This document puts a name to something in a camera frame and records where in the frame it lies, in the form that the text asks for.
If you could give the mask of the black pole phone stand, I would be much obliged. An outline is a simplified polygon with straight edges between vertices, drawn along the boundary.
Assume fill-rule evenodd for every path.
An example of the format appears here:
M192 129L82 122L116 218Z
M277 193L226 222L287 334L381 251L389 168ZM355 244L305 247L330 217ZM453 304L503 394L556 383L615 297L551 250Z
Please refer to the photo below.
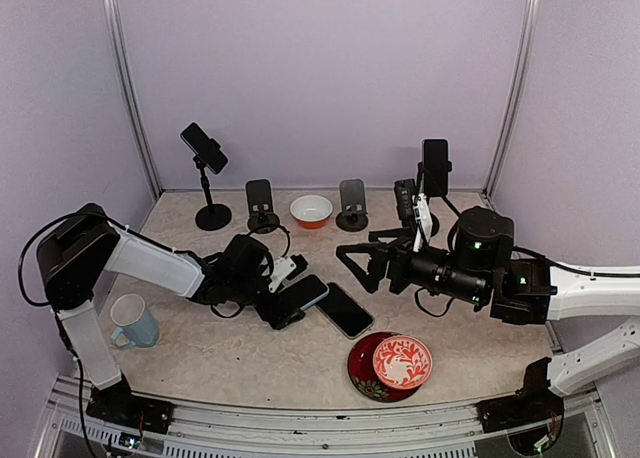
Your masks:
M422 141L422 160L418 165L418 187L430 206L432 198L441 198L454 212L459 211L449 200L448 175L452 171L449 160L449 144L444 138L429 138Z
M200 173L200 183L206 201L206 205L196 213L196 225L199 229L204 231L217 231L223 229L231 222L232 212L228 206L215 203L213 201L207 170L211 173L213 172L194 154L194 152L193 161Z

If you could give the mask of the lone black smartphone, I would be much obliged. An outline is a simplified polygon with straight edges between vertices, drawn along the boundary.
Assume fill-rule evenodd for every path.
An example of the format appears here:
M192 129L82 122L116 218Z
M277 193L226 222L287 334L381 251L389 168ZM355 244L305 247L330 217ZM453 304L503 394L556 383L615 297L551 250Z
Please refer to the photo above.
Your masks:
M221 145L210 138L197 123L189 124L180 133L180 137L214 174L219 174L228 164Z

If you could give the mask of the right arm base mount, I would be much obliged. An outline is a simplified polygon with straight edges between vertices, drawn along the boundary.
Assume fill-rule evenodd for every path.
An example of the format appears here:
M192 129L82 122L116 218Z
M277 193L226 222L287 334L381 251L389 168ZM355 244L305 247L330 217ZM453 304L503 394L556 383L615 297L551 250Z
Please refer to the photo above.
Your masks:
M564 414L564 400L550 390L550 358L526 367L523 385L513 394L480 401L479 421L484 433L508 430Z

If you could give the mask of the blue smartphone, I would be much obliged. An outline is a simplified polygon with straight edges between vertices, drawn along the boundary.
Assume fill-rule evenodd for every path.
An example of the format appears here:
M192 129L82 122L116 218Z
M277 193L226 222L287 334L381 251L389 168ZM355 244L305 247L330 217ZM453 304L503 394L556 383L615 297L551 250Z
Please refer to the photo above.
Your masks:
M316 275L308 275L289 286L286 292L294 305L306 311L329 294L329 287Z

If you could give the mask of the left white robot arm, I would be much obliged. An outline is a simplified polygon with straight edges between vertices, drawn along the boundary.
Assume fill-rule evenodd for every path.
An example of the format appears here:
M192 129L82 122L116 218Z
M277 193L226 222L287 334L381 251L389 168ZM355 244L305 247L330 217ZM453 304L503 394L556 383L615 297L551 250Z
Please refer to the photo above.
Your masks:
M47 223L32 244L45 302L91 385L102 391L102 408L121 423L133 421L140 402L120 385L125 376L94 305L95 289L104 276L145 283L207 308L226 303L252 308L274 330L305 316L282 288L305 269L305 259L276 258L249 233L236 234L222 250L200 256L161 244L88 203Z

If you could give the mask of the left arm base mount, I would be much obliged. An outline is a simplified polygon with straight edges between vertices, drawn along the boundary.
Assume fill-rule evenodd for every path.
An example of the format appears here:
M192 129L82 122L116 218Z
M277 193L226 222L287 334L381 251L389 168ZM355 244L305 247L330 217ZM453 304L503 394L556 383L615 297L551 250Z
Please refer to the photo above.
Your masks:
M125 376L103 390L93 386L86 408L91 418L162 435L169 431L173 411L169 401L133 393Z

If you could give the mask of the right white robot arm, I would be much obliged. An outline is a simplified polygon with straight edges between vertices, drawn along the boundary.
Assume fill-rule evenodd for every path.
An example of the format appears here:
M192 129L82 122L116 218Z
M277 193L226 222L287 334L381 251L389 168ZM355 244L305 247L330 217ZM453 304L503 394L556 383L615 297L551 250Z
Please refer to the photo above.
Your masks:
M523 422L535 420L551 402L624 368L639 355L639 270L588 267L555 262L517 247L511 219L475 206L458 217L451 250L408 238L388 243L341 245L338 259L363 288L377 291L382 279L399 294L411 285L487 309L513 325L544 325L586 316L624 316L626 322L573 352L528 367L525 389L511 411Z

